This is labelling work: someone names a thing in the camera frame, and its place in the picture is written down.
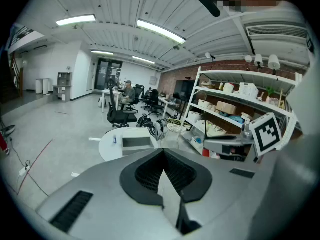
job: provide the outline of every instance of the gray floor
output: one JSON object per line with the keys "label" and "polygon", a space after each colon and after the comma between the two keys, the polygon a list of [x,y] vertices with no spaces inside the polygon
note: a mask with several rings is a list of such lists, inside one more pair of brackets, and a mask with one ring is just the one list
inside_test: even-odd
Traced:
{"label": "gray floor", "polygon": [[[27,160],[34,163],[46,147],[30,170],[30,175],[48,195],[72,180],[72,172],[81,174],[104,162],[99,154],[99,142],[89,141],[89,138],[102,138],[111,129],[107,120],[109,108],[102,113],[98,107],[99,97],[89,95],[67,103],[54,101],[14,121],[16,130],[11,135],[13,147],[23,163]],[[139,110],[137,118],[146,112],[140,108],[141,105],[136,106]],[[161,118],[155,115],[150,117],[153,121]],[[136,123],[131,123],[130,127],[136,127]],[[177,144],[177,138],[177,134],[169,132],[165,139],[158,142],[159,146],[179,148],[199,155],[182,137]],[[17,190],[23,181],[23,178],[18,178],[22,165],[13,150],[0,166],[7,183]],[[29,176],[18,196],[32,209],[47,198]]]}
{"label": "gray floor", "polygon": [[30,102],[34,102],[36,100],[42,99],[44,97],[43,94],[36,94],[35,91],[23,91],[23,96],[20,98],[16,98],[13,100],[10,100],[9,102],[5,104],[1,104],[1,113],[2,115],[5,115],[6,113],[15,110],[25,104],[28,104]]}

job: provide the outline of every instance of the fluorescent ceiling light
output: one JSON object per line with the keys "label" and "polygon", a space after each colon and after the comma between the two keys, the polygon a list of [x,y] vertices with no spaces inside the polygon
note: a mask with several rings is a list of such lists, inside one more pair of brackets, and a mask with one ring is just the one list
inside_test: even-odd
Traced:
{"label": "fluorescent ceiling light", "polygon": [[156,64],[155,62],[150,61],[150,60],[146,60],[146,59],[144,59],[144,58],[138,58],[138,57],[135,57],[135,56],[132,56],[132,58],[134,58],[134,59],[136,59],[136,60],[143,61],[143,62],[147,62],[147,63],[151,63],[151,64]]}
{"label": "fluorescent ceiling light", "polygon": [[141,20],[139,19],[136,23],[139,27],[142,27],[142,28],[145,28],[145,29],[148,29],[148,30],[152,30],[152,31],[155,31],[161,35],[164,35],[168,38],[171,38],[173,39],[174,41],[180,43],[180,44],[184,44],[187,40],[184,39],[183,37],[175,34],[175,33],[172,33],[170,32],[169,30],[166,30],[162,27],[159,27],[157,25],[154,25],[154,24],[151,24],[147,21],[144,21],[144,20]]}
{"label": "fluorescent ceiling light", "polygon": [[94,54],[114,55],[113,52],[100,51],[100,50],[92,50],[91,52],[94,53]]}
{"label": "fluorescent ceiling light", "polygon": [[95,21],[96,21],[95,15],[91,14],[91,15],[83,15],[83,16],[79,16],[79,17],[62,19],[62,20],[57,21],[56,23],[59,26],[63,26],[63,25],[78,23],[78,22],[95,22]]}

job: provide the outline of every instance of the white wall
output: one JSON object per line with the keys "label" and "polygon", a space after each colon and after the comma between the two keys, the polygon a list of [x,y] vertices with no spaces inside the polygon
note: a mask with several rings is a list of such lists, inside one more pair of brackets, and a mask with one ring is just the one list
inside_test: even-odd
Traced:
{"label": "white wall", "polygon": [[[158,88],[160,76],[161,74],[155,70],[136,64],[131,64],[128,62],[123,62],[120,74],[120,81],[130,80],[135,84],[144,86],[145,91],[147,91],[150,87],[152,89]],[[156,85],[149,84],[150,77],[158,78]]]}
{"label": "white wall", "polygon": [[81,41],[68,44],[55,43],[47,48],[23,54],[22,60],[27,61],[23,72],[23,89],[35,90],[36,79],[49,78],[49,90],[53,91],[52,85],[57,84],[58,72],[74,73],[81,43]]}
{"label": "white wall", "polygon": [[75,99],[92,93],[95,84],[94,79],[90,88],[91,90],[87,90],[88,75],[92,75],[93,73],[90,72],[90,70],[92,69],[92,63],[95,63],[94,69],[96,69],[98,59],[93,56],[93,53],[88,49],[87,44],[83,42],[76,57],[74,66],[71,99]]}

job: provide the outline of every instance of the black office chair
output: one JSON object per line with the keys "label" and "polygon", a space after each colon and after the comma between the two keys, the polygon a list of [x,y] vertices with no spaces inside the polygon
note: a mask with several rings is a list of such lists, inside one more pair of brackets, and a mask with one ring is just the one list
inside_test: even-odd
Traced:
{"label": "black office chair", "polygon": [[132,102],[129,103],[128,107],[126,108],[126,110],[130,110],[130,111],[136,111],[138,113],[138,110],[136,109],[135,105],[137,105],[140,102],[140,95],[143,92],[143,86],[136,84],[134,87],[135,90],[135,98]]}
{"label": "black office chair", "polygon": [[109,81],[107,82],[107,86],[110,90],[110,100],[112,103],[110,104],[109,102],[109,112],[108,112],[107,120],[112,124],[112,127],[117,127],[117,128],[129,127],[128,123],[135,123],[138,121],[138,119],[134,115],[136,112],[130,111],[130,110],[125,110],[125,111],[117,110],[114,93],[113,93],[113,87],[115,86],[115,84],[116,82],[113,79],[109,79]]}
{"label": "black office chair", "polygon": [[163,110],[164,106],[158,105],[159,104],[159,92],[157,89],[152,90],[150,92],[150,101],[151,101],[151,112],[149,113],[149,116],[151,114],[156,114],[156,117],[158,118],[159,115],[162,116],[161,113],[158,112],[158,110]]}
{"label": "black office chair", "polygon": [[141,106],[141,108],[146,109],[151,109],[151,101],[150,101],[150,95],[152,93],[152,90],[148,93],[148,95],[142,95],[142,103],[145,103],[145,106]]}

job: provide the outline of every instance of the red object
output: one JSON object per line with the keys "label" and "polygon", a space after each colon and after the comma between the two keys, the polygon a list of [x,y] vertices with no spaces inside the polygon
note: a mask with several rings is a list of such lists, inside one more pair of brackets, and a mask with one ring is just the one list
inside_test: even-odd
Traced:
{"label": "red object", "polygon": [[209,158],[210,157],[210,151],[208,149],[203,148],[202,155],[204,157],[208,157]]}
{"label": "red object", "polygon": [[0,147],[3,151],[5,151],[8,148],[8,145],[1,133],[0,133]]}

